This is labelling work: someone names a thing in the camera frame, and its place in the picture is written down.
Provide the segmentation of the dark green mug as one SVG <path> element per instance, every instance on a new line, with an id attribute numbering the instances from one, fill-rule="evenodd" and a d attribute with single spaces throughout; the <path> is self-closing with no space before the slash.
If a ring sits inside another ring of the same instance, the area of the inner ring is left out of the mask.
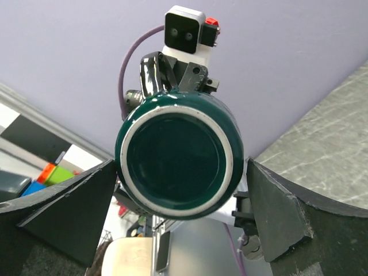
<path id="1" fill-rule="evenodd" d="M 124 119 L 115 146 L 131 199 L 166 219 L 193 220 L 221 208 L 244 167 L 240 129 L 216 97 L 180 90 L 161 52 L 140 62 L 142 103 Z"/>

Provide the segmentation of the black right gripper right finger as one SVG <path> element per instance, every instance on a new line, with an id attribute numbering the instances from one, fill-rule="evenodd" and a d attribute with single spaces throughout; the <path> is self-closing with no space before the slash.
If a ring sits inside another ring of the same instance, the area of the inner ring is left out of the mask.
<path id="1" fill-rule="evenodd" d="M 248 160 L 247 184 L 273 275 L 367 275 L 367 210 L 315 193 Z"/>

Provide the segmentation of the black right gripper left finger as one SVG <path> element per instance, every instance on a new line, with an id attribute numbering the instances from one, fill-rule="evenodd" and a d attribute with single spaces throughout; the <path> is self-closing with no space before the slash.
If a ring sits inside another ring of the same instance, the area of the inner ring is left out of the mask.
<path id="1" fill-rule="evenodd" d="M 105 161 L 1 203 L 1 275 L 84 275 L 93 264 L 116 185 Z"/>

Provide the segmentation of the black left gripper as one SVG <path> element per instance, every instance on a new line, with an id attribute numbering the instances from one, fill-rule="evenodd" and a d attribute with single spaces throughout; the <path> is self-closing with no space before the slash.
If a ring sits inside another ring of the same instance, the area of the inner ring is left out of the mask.
<path id="1" fill-rule="evenodd" d="M 173 70 L 180 91 L 199 91 L 211 94 L 217 91 L 220 82 L 208 77 L 206 66 L 182 62 L 177 58 L 165 55 Z"/>

